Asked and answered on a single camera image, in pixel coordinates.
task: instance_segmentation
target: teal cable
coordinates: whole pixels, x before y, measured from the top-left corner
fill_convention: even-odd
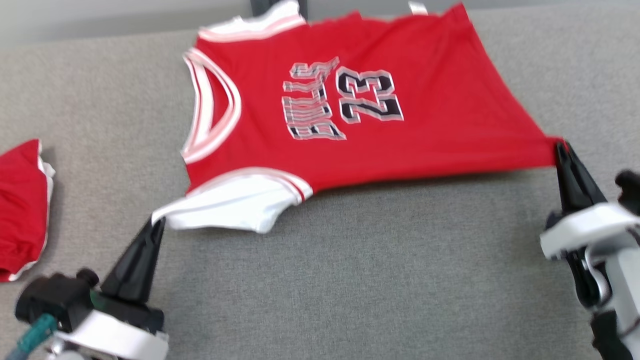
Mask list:
[[[31,325],[31,328],[22,335],[20,340],[18,340],[18,346],[7,359],[26,359],[29,354],[45,342],[57,328],[58,321],[56,318],[50,314],[43,314]]]

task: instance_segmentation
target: bulls jersey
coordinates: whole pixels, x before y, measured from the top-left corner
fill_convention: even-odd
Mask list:
[[[263,233],[314,193],[554,164],[462,5],[386,22],[307,24],[295,1],[201,29],[182,150],[191,186],[154,213],[178,229]]]

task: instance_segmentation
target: white side panel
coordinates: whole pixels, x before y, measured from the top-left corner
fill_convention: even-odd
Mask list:
[[[286,208],[311,194],[311,187],[298,177],[284,177],[277,170],[241,169],[154,211],[152,222],[165,217],[177,230],[225,227],[266,233]]]

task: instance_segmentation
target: white trim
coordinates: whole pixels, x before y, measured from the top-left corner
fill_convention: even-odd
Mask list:
[[[306,24],[306,20],[299,11],[300,6],[297,1],[283,0],[261,16],[249,19],[235,17],[220,24],[201,28],[198,36],[211,42],[264,39]]]
[[[427,7],[424,6],[423,3],[418,3],[416,1],[409,1],[409,8],[411,9],[411,13],[414,15],[429,15],[427,11]]]
[[[313,194],[306,181],[272,168],[241,168],[215,177],[155,210],[174,229],[226,227],[266,233],[278,216]]]
[[[240,120],[242,99],[240,98],[236,84],[203,52],[198,49],[191,49],[185,54],[185,57],[192,61],[195,69],[195,79],[198,82],[194,82],[193,84],[195,91],[200,94],[200,109],[197,110],[200,116],[196,115],[196,122],[191,125],[196,142],[186,146],[182,151],[184,161],[189,164],[206,158],[227,139],[235,128],[238,120]],[[204,70],[205,68],[213,73],[222,84],[228,99],[227,110],[213,127],[211,127],[213,121],[213,94],[211,85],[209,84],[209,78]],[[207,90],[203,89],[204,84],[207,84]],[[205,131],[207,132],[207,136],[198,140]]]
[[[193,84],[193,90],[195,93],[195,99],[193,101],[193,120],[191,121],[191,129],[189,130],[189,135],[187,136],[187,140],[184,142],[181,150],[181,152],[186,152],[195,140],[196,125],[198,124],[200,118],[200,85],[198,84],[198,80],[196,79],[193,62],[186,56],[183,56],[182,59],[189,68],[189,73],[191,74],[191,83]]]

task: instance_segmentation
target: gray wall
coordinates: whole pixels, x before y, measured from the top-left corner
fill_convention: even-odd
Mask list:
[[[468,8],[491,8],[570,1],[580,0],[467,0],[465,4]],[[436,12],[456,2],[423,0],[429,10]],[[408,11],[406,3],[309,0],[308,7],[310,19],[317,20],[355,9],[365,15],[395,15]],[[68,38],[192,29],[249,14],[249,0],[0,0],[0,49]]]

